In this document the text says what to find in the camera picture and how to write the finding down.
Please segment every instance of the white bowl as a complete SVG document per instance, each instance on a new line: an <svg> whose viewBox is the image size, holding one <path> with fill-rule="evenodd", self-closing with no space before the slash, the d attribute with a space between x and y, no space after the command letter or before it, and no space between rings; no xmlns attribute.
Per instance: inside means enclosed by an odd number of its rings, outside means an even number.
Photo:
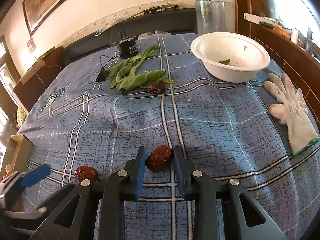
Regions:
<svg viewBox="0 0 320 240"><path fill-rule="evenodd" d="M249 81L270 63L259 43L236 33L207 33L194 39L190 47L212 75L227 82ZM229 65L219 63L227 59Z"/></svg>

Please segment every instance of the cardboard box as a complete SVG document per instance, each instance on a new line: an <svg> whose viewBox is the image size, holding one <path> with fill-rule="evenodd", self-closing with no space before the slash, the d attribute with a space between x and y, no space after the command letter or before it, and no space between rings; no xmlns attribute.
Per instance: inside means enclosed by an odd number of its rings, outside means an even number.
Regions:
<svg viewBox="0 0 320 240"><path fill-rule="evenodd" d="M6 175L5 166L7 164L11 164L13 171L24 172L32 148L33 143L24 135L12 135L3 157L0 179L2 180L2 177Z"/></svg>

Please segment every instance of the metal screw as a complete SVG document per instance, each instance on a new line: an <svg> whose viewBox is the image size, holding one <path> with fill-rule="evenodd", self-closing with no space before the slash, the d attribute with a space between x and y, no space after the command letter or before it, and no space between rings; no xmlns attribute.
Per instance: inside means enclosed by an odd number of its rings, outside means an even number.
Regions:
<svg viewBox="0 0 320 240"><path fill-rule="evenodd" d="M126 176L128 173L127 173L127 171L125 171L125 170L121 170L121 171L118 171L118 176L120 176L120 177L124 177L124 176Z"/></svg>
<svg viewBox="0 0 320 240"><path fill-rule="evenodd" d="M201 171L194 171L193 175L196 177L201 177L202 176L202 172Z"/></svg>
<svg viewBox="0 0 320 240"><path fill-rule="evenodd" d="M88 185L90 185L90 180L84 179L83 181L81 181L81 185L82 185L82 186L88 186Z"/></svg>
<svg viewBox="0 0 320 240"><path fill-rule="evenodd" d="M39 208L38 209L38 211L40 212L40 213L45 213L45 212L47 212L47 208L46 207L41 207L41 208Z"/></svg>
<svg viewBox="0 0 320 240"><path fill-rule="evenodd" d="M230 184L233 186L237 186L237 185L239 185L239 181L237 179L231 179Z"/></svg>

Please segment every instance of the black sofa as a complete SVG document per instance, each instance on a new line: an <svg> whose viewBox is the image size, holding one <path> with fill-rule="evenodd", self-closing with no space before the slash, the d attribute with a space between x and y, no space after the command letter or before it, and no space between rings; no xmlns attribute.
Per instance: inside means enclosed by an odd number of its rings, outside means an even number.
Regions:
<svg viewBox="0 0 320 240"><path fill-rule="evenodd" d="M144 14L124 20L107 29L99 36L95 32L68 45L63 51L63 65L67 66L82 57L98 50L116 46L121 40L120 31L125 31L128 37L156 30L172 34L197 33L196 10L192 8L171 9Z"/></svg>

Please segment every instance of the plaid tablecloth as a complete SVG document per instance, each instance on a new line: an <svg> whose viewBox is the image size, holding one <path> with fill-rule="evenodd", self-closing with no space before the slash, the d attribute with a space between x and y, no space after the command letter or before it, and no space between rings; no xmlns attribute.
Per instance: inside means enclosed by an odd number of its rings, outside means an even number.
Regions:
<svg viewBox="0 0 320 240"><path fill-rule="evenodd" d="M117 94L108 81L95 82L100 56L114 56L116 47L73 62L58 75L19 131L35 145L27 171L43 163L52 169L49 177L25 191L27 211L62 185L77 183L78 166L95 167L99 179L105 179L134 158L139 146L150 153L165 144L181 146L196 168L212 177L237 178L288 239L305 232L319 209L320 144L293 159L287 127L269 116L268 107L276 99L262 82L269 72L280 76L282 70L271 60L250 82L223 82L190 51L195 37L138 42L140 52L151 44L160 46L138 73L165 69L174 84L162 95L144 89ZM181 200L173 167L161 173L146 169L140 199L125 203L126 239L191 239L194 207Z"/></svg>

